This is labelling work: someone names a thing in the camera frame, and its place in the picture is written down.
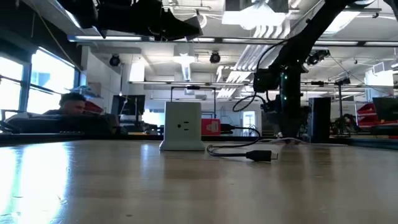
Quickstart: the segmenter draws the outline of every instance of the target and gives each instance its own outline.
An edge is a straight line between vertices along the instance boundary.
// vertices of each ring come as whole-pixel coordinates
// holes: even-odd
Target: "black robotic arm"
[[[264,93],[279,87],[276,104],[279,126],[284,137],[296,137],[300,128],[300,75],[318,38],[335,17],[355,0],[326,0],[322,8],[308,21],[307,26],[281,48],[279,55],[267,69],[254,74],[255,92]]]

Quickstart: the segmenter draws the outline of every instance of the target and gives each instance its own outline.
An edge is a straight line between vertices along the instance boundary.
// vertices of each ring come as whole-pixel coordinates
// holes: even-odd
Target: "black cable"
[[[255,129],[255,128],[242,128],[242,127],[234,127],[232,125],[229,124],[221,124],[221,127],[224,129],[247,129],[247,130],[251,130],[257,133],[257,139],[253,142],[250,143],[246,143],[246,144],[240,144],[240,145],[226,145],[226,146],[213,146],[213,145],[209,145],[206,148],[206,152],[214,157],[246,157],[248,159],[251,159],[253,161],[266,161],[266,162],[270,162],[271,159],[271,155],[272,155],[272,151],[270,150],[253,150],[253,151],[249,151],[249,152],[245,152],[245,153],[217,153],[214,152],[217,149],[222,149],[222,148],[235,148],[235,147],[246,147],[246,146],[251,146],[255,143],[257,143],[260,140],[260,132]]]
[[[258,62],[257,62],[256,70],[259,70],[260,63],[261,63],[261,59],[262,59],[270,50],[272,50],[273,48],[275,48],[275,47],[277,47],[277,46],[279,46],[279,45],[281,45],[281,44],[287,42],[287,41],[290,40],[290,39],[291,39],[291,38],[282,40],[282,41],[280,41],[279,43],[276,43],[276,44],[270,46],[264,53],[262,53],[262,55],[260,56],[260,59],[259,59]]]
[[[263,104],[266,104],[266,103],[267,103],[263,97],[257,95],[257,93],[254,93],[254,94],[251,95],[251,96],[247,96],[247,97],[242,98],[242,99],[240,99],[239,101],[237,101],[237,102],[235,103],[235,105],[232,107],[232,111],[234,111],[234,112],[239,112],[239,111],[242,111],[242,110],[246,109],[248,106],[250,106],[250,104],[254,101],[254,99],[255,99],[256,97],[257,97],[257,98],[260,98],[260,100],[262,101]],[[238,110],[236,109],[236,106],[238,106],[238,105],[239,105],[240,103],[242,103],[244,100],[247,100],[247,99],[249,99],[249,98],[251,98],[251,100],[249,101],[248,104],[244,105],[242,108],[240,108],[240,109],[238,109]]]
[[[264,53],[262,53],[262,55],[260,56],[260,58],[259,58],[259,60],[258,60],[258,62],[257,62],[256,70],[259,70],[261,59],[262,59],[270,50],[272,50],[273,48],[275,48],[275,47],[277,47],[277,46],[279,46],[279,45],[281,45],[281,44],[287,42],[287,41],[290,40],[290,39],[291,39],[291,38],[282,40],[282,41],[280,41],[279,43],[276,43],[276,44],[270,46]],[[266,91],[266,96],[267,96],[267,100],[270,101],[270,100],[269,100],[269,97],[268,97],[268,91]],[[243,106],[243,107],[242,107],[241,109],[239,109],[239,110],[236,110],[236,109],[235,109],[235,107],[238,106],[242,101],[244,101],[244,100],[246,100],[246,99],[249,99],[250,97],[251,97],[252,99],[251,99],[245,106]],[[246,108],[247,108],[248,106],[250,106],[250,104],[254,101],[255,97],[260,98],[260,99],[262,100],[263,104],[266,104],[266,101],[264,100],[264,98],[261,97],[261,96],[259,96],[259,95],[257,95],[256,92],[254,92],[254,94],[253,94],[252,96],[247,96],[247,97],[245,97],[245,98],[240,99],[238,102],[236,102],[235,105],[232,107],[232,110],[233,110],[234,112],[239,112],[239,111],[242,111],[242,110],[246,109]]]

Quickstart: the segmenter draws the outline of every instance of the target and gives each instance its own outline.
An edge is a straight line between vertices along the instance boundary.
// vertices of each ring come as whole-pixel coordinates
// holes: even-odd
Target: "table surface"
[[[253,146],[279,152],[268,164],[204,152],[159,152],[158,146],[75,141],[2,147],[0,223],[398,220],[395,151]]]

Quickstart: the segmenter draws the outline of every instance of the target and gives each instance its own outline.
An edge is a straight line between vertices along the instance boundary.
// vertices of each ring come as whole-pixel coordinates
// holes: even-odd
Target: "security camera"
[[[109,60],[109,64],[112,67],[117,67],[120,64],[120,58],[119,55],[112,55],[111,60]]]
[[[325,59],[325,57],[330,56],[329,50],[317,50],[314,54],[311,54],[307,58],[307,65],[316,65],[318,62],[321,62]]]
[[[221,60],[221,57],[218,54],[218,52],[213,51],[213,53],[210,56],[210,63],[218,63],[218,62],[220,62],[220,60]]]

